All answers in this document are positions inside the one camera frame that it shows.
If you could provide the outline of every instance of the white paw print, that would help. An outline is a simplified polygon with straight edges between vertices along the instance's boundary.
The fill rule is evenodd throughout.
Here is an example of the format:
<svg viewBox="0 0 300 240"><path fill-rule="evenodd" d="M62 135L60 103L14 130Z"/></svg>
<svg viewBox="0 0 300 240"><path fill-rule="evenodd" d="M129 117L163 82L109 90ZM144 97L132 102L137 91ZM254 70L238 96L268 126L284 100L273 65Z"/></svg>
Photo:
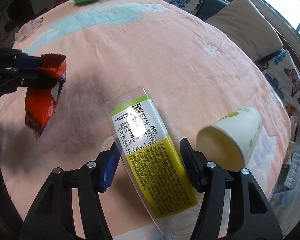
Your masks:
<svg viewBox="0 0 300 240"><path fill-rule="evenodd" d="M210 55L213 57L221 55L221 52L218 51L217 47L215 46L205 45L203 48L206 52L210 53Z"/></svg>

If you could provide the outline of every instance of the paper cup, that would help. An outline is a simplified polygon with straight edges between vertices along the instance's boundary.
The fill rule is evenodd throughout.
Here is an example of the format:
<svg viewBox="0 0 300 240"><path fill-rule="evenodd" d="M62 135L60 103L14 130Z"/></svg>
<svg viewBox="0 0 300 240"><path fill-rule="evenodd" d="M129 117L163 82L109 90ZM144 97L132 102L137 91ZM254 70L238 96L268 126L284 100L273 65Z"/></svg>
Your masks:
<svg viewBox="0 0 300 240"><path fill-rule="evenodd" d="M242 106L201 128L196 149L223 169L239 171L250 161L262 126L259 112L251 106Z"/></svg>

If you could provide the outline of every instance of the red snack wrapper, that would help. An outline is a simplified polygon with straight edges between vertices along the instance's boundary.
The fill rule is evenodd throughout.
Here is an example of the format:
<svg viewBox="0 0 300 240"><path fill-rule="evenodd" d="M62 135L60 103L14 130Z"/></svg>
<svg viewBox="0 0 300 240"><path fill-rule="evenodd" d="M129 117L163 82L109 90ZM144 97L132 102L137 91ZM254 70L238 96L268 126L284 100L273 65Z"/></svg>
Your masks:
<svg viewBox="0 0 300 240"><path fill-rule="evenodd" d="M60 54L41 55L42 67L46 75L56 78L53 89L28 88L26 93L26 126L40 137L44 127L55 113L63 84L66 82L66 56Z"/></svg>

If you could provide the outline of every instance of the silver bolt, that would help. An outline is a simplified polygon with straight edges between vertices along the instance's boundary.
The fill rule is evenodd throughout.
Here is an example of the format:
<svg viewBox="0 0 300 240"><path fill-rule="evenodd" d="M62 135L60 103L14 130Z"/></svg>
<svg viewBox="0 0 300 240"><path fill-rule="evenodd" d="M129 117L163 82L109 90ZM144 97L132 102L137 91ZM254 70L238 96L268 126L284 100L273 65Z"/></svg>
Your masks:
<svg viewBox="0 0 300 240"><path fill-rule="evenodd" d="M248 169L246 169L246 168L243 168L243 169L241 170L241 172L242 172L242 174L244 174L244 175L248 175L248 174L250 173L250 171L249 171Z"/></svg>
<svg viewBox="0 0 300 240"><path fill-rule="evenodd" d="M88 162L87 163L88 168L94 168L96 166L95 162Z"/></svg>
<svg viewBox="0 0 300 240"><path fill-rule="evenodd" d="M208 162L207 166L210 167L210 168L215 168L216 164L214 162Z"/></svg>
<svg viewBox="0 0 300 240"><path fill-rule="evenodd" d="M53 172L53 174L56 174L56 175L57 175L57 174L59 174L61 171L62 171L61 168L54 168L52 172Z"/></svg>

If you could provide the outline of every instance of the plastic bottle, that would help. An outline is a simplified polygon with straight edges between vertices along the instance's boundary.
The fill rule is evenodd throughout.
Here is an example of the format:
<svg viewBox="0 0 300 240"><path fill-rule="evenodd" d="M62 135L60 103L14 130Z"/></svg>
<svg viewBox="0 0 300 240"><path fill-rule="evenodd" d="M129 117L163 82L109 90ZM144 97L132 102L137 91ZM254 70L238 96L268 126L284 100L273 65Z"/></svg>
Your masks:
<svg viewBox="0 0 300 240"><path fill-rule="evenodd" d="M200 211L176 148L145 88L105 105L129 176L154 223L175 240L188 240Z"/></svg>

